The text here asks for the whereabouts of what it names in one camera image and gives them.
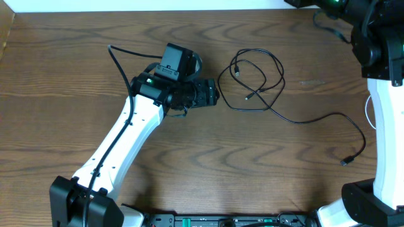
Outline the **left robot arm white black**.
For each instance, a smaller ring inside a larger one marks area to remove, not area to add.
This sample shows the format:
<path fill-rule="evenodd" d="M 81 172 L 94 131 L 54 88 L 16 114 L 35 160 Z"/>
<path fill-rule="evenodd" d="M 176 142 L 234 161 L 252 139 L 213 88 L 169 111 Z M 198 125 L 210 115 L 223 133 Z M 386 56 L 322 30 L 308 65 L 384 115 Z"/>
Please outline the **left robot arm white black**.
<path fill-rule="evenodd" d="M 58 176 L 49 189 L 53 226 L 142 226 L 145 215 L 116 203 L 122 183 L 149 135 L 168 110 L 217 104 L 214 79 L 176 81 L 142 72 L 131 82 L 133 95 L 90 159 L 67 179 Z"/>

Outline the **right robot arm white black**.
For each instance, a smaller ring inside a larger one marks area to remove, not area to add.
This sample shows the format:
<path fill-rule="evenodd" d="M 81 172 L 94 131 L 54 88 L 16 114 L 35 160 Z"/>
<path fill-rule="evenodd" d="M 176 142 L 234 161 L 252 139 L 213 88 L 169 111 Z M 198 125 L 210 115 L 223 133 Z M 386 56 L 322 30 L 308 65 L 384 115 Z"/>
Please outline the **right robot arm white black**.
<path fill-rule="evenodd" d="M 320 207 L 308 226 L 403 226 L 403 1 L 287 0 L 318 6 L 353 26 L 352 52 L 372 98 L 376 123 L 374 178 L 342 187 L 342 197 Z"/>

